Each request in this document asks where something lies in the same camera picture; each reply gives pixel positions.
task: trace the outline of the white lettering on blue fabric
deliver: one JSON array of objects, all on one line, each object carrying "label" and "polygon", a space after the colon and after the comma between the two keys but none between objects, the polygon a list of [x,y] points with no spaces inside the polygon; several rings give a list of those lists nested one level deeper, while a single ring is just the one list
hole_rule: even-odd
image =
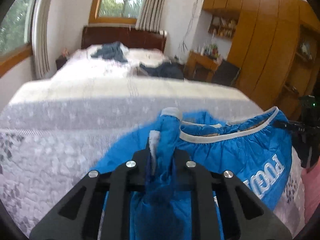
[{"label": "white lettering on blue fabric", "polygon": [[244,181],[244,184],[248,188],[251,188],[260,199],[263,198],[265,192],[270,189],[270,186],[277,181],[281,173],[284,171],[284,166],[278,160],[276,154],[273,155],[272,160],[276,162],[275,166],[271,163],[266,163],[263,171],[258,171],[255,175],[251,176],[250,182],[248,179]]}]

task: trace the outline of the tree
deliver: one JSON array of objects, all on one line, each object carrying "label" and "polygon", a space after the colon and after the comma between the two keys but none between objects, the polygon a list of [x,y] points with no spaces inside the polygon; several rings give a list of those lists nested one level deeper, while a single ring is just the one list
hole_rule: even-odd
[{"label": "tree", "polygon": [[101,0],[99,16],[138,18],[143,0],[127,0],[125,8],[124,1]]},{"label": "tree", "polygon": [[15,0],[0,25],[0,54],[22,46],[28,7],[32,0]]}]

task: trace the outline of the curtain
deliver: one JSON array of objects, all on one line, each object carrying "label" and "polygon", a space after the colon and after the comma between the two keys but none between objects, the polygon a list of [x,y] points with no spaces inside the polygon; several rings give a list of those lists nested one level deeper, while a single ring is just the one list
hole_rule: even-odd
[{"label": "curtain", "polygon": [[137,30],[159,32],[164,0],[144,0],[136,23]]},{"label": "curtain", "polygon": [[51,0],[36,0],[32,23],[32,48],[37,79],[49,72],[47,53],[47,22]]}]

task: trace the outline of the dark wooden headboard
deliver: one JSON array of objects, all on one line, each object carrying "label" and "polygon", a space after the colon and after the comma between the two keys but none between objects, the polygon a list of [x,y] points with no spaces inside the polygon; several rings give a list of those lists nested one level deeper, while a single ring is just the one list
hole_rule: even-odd
[{"label": "dark wooden headboard", "polygon": [[137,31],[126,27],[85,26],[82,32],[81,49],[120,41],[130,49],[159,49],[164,52],[166,37],[159,33]]}]

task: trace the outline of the silver screw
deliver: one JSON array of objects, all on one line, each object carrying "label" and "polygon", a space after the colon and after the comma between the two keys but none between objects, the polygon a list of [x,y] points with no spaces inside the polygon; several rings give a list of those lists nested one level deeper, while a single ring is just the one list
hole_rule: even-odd
[{"label": "silver screw", "polygon": [[223,173],[223,175],[224,175],[226,178],[230,179],[230,178],[233,177],[233,172],[232,172],[232,171],[225,171],[225,172]]},{"label": "silver screw", "polygon": [[196,166],[196,163],[193,161],[187,161],[186,165],[188,168],[194,168]]},{"label": "silver screw", "polygon": [[135,167],[137,164],[135,161],[128,161],[126,164],[125,164],[128,168],[133,168]]},{"label": "silver screw", "polygon": [[99,175],[98,171],[90,171],[88,176],[89,178],[96,178]]}]

